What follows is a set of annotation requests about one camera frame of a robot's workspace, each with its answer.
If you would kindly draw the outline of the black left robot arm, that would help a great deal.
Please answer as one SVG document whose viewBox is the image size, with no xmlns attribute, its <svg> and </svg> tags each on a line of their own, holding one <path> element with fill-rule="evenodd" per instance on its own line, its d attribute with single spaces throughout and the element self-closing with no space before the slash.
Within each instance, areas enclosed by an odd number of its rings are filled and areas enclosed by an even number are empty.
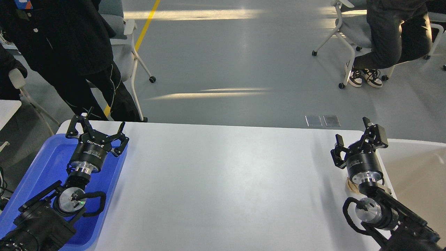
<svg viewBox="0 0 446 251">
<path fill-rule="evenodd" d="M 2 251 L 86 249 L 95 241 L 125 160 L 129 137 L 75 115 L 41 148 L 1 214 Z"/>
</svg>

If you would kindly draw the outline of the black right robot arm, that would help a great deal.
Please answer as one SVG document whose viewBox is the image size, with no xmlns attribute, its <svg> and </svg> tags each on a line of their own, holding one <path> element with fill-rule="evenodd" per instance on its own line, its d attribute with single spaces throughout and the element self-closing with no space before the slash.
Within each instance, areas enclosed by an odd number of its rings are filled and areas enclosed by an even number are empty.
<svg viewBox="0 0 446 251">
<path fill-rule="evenodd" d="M 371 236 L 382 251 L 444 251 L 440 236 L 427 221 L 392 196 L 384 184 L 384 174 L 376 155 L 387 148 L 385 129 L 363 117 L 365 131 L 359 141 L 344 146 L 341 135 L 330 151 L 334 165 L 346 169 L 348 180 L 364 195 L 348 197 L 342 207 L 349 226 L 357 233 Z"/>
</svg>

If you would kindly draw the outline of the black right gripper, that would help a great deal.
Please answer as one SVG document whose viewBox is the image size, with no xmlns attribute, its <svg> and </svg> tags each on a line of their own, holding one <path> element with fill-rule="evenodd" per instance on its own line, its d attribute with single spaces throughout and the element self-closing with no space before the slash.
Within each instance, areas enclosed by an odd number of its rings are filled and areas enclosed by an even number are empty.
<svg viewBox="0 0 446 251">
<path fill-rule="evenodd" d="M 334 165 L 340 169 L 347 167 L 349 180 L 354 184 L 379 182 L 383 179 L 375 152 L 389 146 L 384 127 L 373 124 L 365 116 L 362 120 L 366 130 L 359 141 L 346 148 L 343 137 L 336 134 L 336 144 L 330 151 Z M 342 152 L 346 153 L 344 159 L 341 157 Z"/>
</svg>

